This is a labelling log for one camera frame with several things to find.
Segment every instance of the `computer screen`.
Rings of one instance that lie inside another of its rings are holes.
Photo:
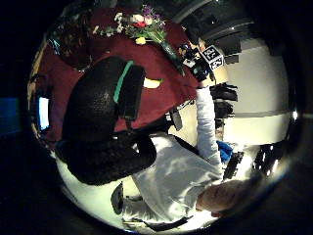
[[[49,99],[39,97],[39,126],[40,126],[40,130],[44,130],[44,129],[49,127],[48,106],[49,106]]]

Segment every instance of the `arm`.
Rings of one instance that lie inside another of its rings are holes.
[[[215,137],[215,112],[212,96],[206,79],[199,83],[197,89],[197,120],[198,140],[197,147],[200,155],[221,174],[221,159]]]

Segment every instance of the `green strap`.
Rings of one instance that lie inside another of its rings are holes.
[[[133,61],[127,62],[127,65],[124,68],[123,74],[118,79],[117,86],[116,86],[115,91],[114,91],[114,97],[113,97],[113,99],[115,100],[116,103],[118,103],[119,93],[120,93],[121,86],[123,84],[123,80],[126,77],[128,71],[132,65],[134,65]]]

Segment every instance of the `white wall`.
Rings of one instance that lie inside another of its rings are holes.
[[[234,118],[226,119],[224,141],[263,145],[285,138],[291,113],[283,59],[272,57],[261,40],[242,43],[239,62],[228,65],[229,84],[239,87]]]
[[[235,114],[286,111],[289,102],[287,73],[283,59],[272,57],[262,42],[242,43],[239,62],[228,65],[229,84],[239,87]]]

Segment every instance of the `desk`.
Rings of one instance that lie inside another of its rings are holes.
[[[90,27],[93,29],[96,25],[105,27],[114,24],[114,16],[123,9],[97,9],[93,12]],[[188,42],[188,38],[179,24],[166,22],[167,42],[174,49]],[[166,114],[173,107],[176,107],[187,100],[193,100],[196,97],[195,87],[198,83],[187,68],[184,68],[185,76],[182,76],[172,63],[167,59],[158,45],[147,43],[146,45],[136,45],[133,39],[122,34],[109,38],[91,35],[90,54],[93,63],[109,57],[119,56],[124,60],[133,60],[135,65],[145,68],[147,77],[163,78],[164,83],[157,89],[143,88],[142,101],[139,115],[133,122],[134,128],[145,126],[146,124],[157,120]],[[67,110],[67,101],[72,88],[83,72],[77,71],[67,65],[57,56],[51,45],[42,47],[38,53],[34,71],[43,74],[46,79],[44,88],[51,90],[51,108],[49,114],[50,129],[45,134],[48,141],[58,141],[62,137],[63,118]],[[119,119],[115,131],[125,129],[123,119]]]

